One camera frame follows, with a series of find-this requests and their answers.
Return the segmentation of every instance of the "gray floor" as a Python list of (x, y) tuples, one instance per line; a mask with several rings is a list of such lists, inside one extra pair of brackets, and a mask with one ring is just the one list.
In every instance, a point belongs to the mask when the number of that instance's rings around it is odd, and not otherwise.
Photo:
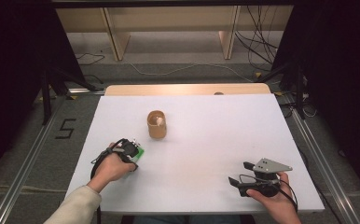
[[(280, 32), (271, 34), (271, 43), (278, 44), (280, 37)], [(78, 56), (86, 52), (104, 55), (104, 59), (95, 64), (81, 65), (85, 75), (95, 75), (104, 82), (101, 84), (95, 77), (86, 77), (89, 83), (96, 86), (106, 87), (115, 83), (249, 82), (255, 79), (254, 73), (260, 71), (250, 65), (247, 51), (238, 41), (234, 45), (232, 59), (224, 60), (218, 35), (213, 32), (132, 34), (125, 60), (121, 63), (112, 60), (105, 34), (70, 34), (69, 38)], [(92, 63), (99, 58), (101, 57), (86, 56), (79, 62)], [(263, 63), (256, 55), (252, 57), (251, 62)], [(269, 82), (272, 91), (279, 90), (278, 80), (280, 77)], [(7, 223), (42, 223), (58, 207), (76, 167), (99, 97), (99, 95), (78, 95), (76, 99), (69, 98), (62, 103), (35, 165), (12, 207)], [(58, 102), (58, 99), (52, 100), (54, 105)], [(278, 97), (278, 102), (285, 103), (285, 97)], [(286, 115), (288, 110), (284, 109), (283, 112)], [(40, 98), (36, 97), (34, 109), (30, 111), (28, 119), (14, 138), (12, 148), (0, 160), (0, 202), (33, 146), (42, 128), (42, 118), (43, 105)], [(67, 132), (60, 131), (65, 119), (75, 119), (66, 124), (69, 125), (66, 127), (74, 128), (74, 131), (71, 138), (58, 139), (58, 136), (67, 135)], [(313, 118), (307, 117), (306, 120), (333, 172), (351, 200), (356, 214), (360, 217), (360, 181), (357, 175), (346, 159), (338, 154), (338, 145), (319, 114)], [(295, 116), (286, 121), (300, 150), (309, 159), (312, 178), (334, 207), (335, 212), (340, 215), (336, 200), (312, 158)], [(322, 213), (300, 214), (300, 217), (303, 223), (337, 223), (328, 207)], [(257, 223), (274, 223), (267, 214), (255, 215), (255, 219)], [(119, 221), (119, 216), (103, 215), (103, 223)]]

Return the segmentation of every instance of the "sleeve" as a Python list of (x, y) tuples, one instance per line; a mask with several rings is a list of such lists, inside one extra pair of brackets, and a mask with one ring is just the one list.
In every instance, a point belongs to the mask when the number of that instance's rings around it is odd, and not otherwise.
[(88, 186), (75, 189), (45, 222), (46, 224), (90, 223), (102, 197)]

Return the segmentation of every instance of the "metal bracket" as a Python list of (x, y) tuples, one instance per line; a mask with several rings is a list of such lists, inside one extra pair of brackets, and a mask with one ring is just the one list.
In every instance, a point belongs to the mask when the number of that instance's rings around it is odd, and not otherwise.
[(264, 174), (272, 174), (278, 173), (281, 171), (292, 171), (293, 167), (281, 164), (277, 161), (271, 161), (266, 158), (262, 158), (254, 167), (253, 171), (264, 173)]

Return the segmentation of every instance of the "white tabletop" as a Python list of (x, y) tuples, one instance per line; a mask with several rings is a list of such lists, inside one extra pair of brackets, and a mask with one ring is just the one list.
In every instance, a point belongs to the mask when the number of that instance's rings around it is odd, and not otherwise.
[[(166, 115), (167, 135), (148, 135), (152, 110)], [(145, 149), (139, 169), (109, 184), (102, 211), (119, 214), (251, 214), (265, 208), (243, 198), (228, 176), (254, 175), (242, 163), (268, 158), (293, 167), (300, 212), (324, 210), (272, 94), (103, 96), (67, 193), (88, 183), (90, 162), (120, 138)], [(244, 178), (244, 182), (255, 182)]]

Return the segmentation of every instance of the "human hand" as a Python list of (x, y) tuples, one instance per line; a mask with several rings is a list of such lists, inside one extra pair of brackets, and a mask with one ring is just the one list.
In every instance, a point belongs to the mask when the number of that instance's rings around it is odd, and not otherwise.
[(111, 153), (104, 158), (98, 169), (96, 169), (95, 176), (87, 186), (100, 193), (108, 183), (120, 179), (129, 171), (135, 169), (135, 164), (123, 162), (117, 153)]
[[(288, 175), (285, 172), (279, 172), (278, 176), (281, 180), (289, 184)], [(286, 184), (281, 184), (281, 190), (284, 191), (290, 197), (292, 196), (290, 188)], [(267, 209), (270, 215), (281, 224), (292, 223), (297, 224), (301, 223), (297, 212), (294, 208), (294, 205), (281, 193), (279, 192), (273, 197), (265, 197), (260, 192), (249, 189), (246, 193), (254, 198), (255, 200), (262, 203)]]

